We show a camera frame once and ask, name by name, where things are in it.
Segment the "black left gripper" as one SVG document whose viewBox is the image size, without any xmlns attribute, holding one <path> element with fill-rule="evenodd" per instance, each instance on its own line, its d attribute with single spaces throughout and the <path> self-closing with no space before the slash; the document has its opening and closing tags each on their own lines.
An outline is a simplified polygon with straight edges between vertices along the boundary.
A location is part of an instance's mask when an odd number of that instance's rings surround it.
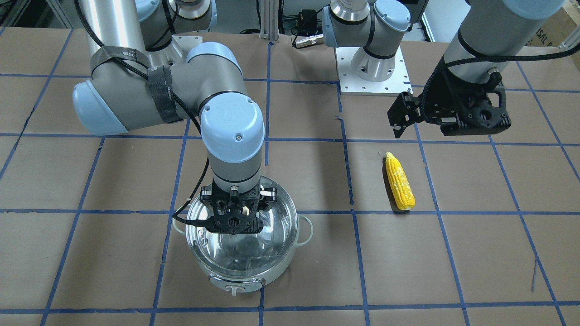
<svg viewBox="0 0 580 326">
<path fill-rule="evenodd" d="M 387 110 L 396 139 L 423 121 L 439 125 L 444 136 L 497 134 L 512 126 L 502 76 L 495 65 L 485 71 L 483 83 L 464 81 L 444 68 L 435 73 L 429 86 L 420 96 L 402 91 Z"/>
</svg>

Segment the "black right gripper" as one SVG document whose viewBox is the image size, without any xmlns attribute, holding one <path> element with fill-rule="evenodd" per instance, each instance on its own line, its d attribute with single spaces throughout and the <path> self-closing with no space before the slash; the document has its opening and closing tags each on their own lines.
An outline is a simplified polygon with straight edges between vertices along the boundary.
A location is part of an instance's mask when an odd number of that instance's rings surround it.
<svg viewBox="0 0 580 326">
<path fill-rule="evenodd" d="M 241 193 L 238 186 L 226 192 L 212 182 L 201 188 L 199 200 L 208 208 L 208 218 L 199 221 L 200 227 L 217 234 L 256 235 L 264 227 L 259 212 L 268 211 L 277 203 L 277 186 L 257 183 Z"/>
</svg>

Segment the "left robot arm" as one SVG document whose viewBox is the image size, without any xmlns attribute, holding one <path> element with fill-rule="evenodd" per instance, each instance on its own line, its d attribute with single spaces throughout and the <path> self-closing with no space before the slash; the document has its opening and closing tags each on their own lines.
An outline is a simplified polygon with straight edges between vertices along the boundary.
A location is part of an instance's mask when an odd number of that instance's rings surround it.
<svg viewBox="0 0 580 326">
<path fill-rule="evenodd" d="M 502 70 L 508 62 L 563 58 L 570 52 L 520 56 L 561 0 L 473 0 L 423 92 L 398 95 L 387 112 L 394 136 L 415 123 L 440 126 L 444 136 L 497 134 L 511 126 Z M 371 82 L 389 78 L 414 15 L 397 0 L 332 0 L 323 8 L 327 46 L 355 47 L 352 68 Z"/>
</svg>

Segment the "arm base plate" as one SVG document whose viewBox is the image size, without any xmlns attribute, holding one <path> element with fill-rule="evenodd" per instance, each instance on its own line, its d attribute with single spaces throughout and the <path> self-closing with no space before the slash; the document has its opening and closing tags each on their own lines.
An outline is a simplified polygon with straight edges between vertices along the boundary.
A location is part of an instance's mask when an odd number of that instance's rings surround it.
<svg viewBox="0 0 580 326">
<path fill-rule="evenodd" d="M 344 95 L 397 96 L 412 94 L 400 48 L 388 59 L 369 56 L 362 47 L 335 49 L 340 91 Z"/>
<path fill-rule="evenodd" d="M 191 49 L 203 43 L 201 36 L 172 36 L 172 42 L 166 48 L 169 58 L 185 59 Z"/>
</svg>

